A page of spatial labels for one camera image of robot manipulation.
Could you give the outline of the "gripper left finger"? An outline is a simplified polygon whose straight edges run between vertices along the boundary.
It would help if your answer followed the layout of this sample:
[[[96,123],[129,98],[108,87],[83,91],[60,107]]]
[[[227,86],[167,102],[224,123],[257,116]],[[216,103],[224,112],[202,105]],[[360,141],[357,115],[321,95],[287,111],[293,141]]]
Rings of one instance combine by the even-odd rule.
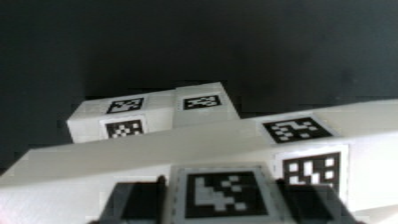
[[[87,224],[160,224],[165,190],[163,176],[154,182],[119,182],[99,218]]]

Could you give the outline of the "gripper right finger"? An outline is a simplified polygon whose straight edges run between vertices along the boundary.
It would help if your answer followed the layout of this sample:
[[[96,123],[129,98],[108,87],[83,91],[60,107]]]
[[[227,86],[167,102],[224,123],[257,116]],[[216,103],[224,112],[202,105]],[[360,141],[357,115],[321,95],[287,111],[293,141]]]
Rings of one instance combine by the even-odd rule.
[[[328,185],[275,183],[296,224],[359,224]]]

